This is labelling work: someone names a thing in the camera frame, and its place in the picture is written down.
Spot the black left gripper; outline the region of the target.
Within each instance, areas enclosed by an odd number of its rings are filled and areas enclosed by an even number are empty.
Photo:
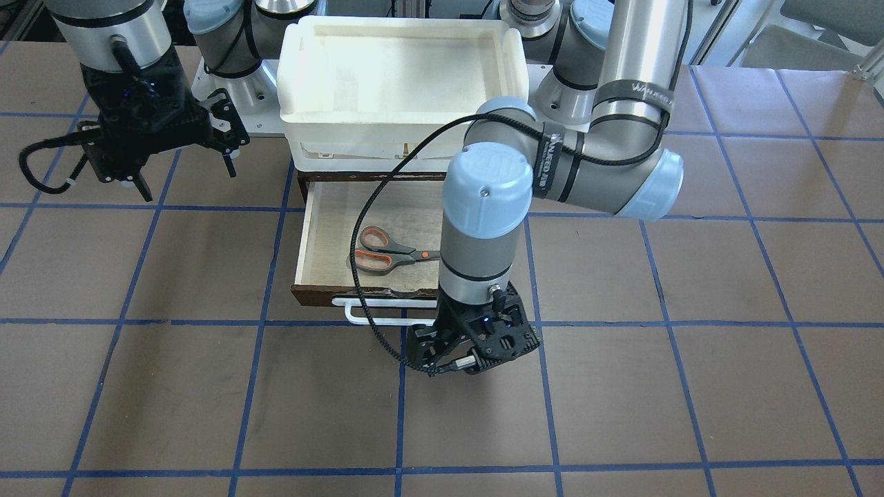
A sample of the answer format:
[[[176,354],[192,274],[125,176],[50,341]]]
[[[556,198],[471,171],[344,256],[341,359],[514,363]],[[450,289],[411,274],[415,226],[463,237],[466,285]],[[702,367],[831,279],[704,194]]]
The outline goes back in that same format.
[[[463,303],[439,293],[438,315],[430,325],[408,328],[406,358],[422,371],[464,370],[478,374],[520,358],[540,345],[528,323],[521,296],[509,283],[490,302]]]

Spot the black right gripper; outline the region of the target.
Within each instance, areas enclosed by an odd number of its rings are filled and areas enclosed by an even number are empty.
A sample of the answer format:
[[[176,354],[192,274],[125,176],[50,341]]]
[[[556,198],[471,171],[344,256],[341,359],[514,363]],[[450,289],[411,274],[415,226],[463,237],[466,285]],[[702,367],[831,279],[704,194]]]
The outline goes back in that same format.
[[[80,70],[99,109],[96,122],[78,125],[80,131],[98,133],[83,147],[98,180],[129,182],[145,202],[152,202],[151,188],[141,174],[146,161],[192,144],[221,153],[229,177],[237,177],[238,154],[233,152],[250,137],[227,89],[215,89],[204,101],[197,100],[179,59],[159,59],[136,75],[85,65]]]

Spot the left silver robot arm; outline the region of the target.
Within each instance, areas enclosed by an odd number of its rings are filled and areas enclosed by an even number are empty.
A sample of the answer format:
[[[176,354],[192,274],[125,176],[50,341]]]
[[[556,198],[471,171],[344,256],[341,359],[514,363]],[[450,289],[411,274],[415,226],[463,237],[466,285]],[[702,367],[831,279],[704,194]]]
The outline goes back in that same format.
[[[661,148],[689,1],[504,1],[500,18],[552,69],[530,101],[498,97],[468,126],[442,190],[438,314],[407,331],[407,364],[477,373],[535,350],[510,280],[534,199],[656,220],[681,190]]]

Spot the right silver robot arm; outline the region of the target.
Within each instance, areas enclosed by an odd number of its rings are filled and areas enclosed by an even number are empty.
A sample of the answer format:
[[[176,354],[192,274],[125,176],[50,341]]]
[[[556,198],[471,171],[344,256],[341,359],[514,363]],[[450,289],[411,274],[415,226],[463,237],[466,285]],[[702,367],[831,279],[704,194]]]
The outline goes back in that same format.
[[[218,151],[229,176],[249,144],[245,116],[277,109],[275,70],[285,28],[325,15],[325,1],[186,1],[187,28],[201,50],[197,84],[186,78],[159,1],[48,1],[79,57],[97,104],[95,121],[23,148],[20,170],[37,190],[59,195],[86,164],[102,183],[153,199],[142,175],[151,155],[198,145]]]

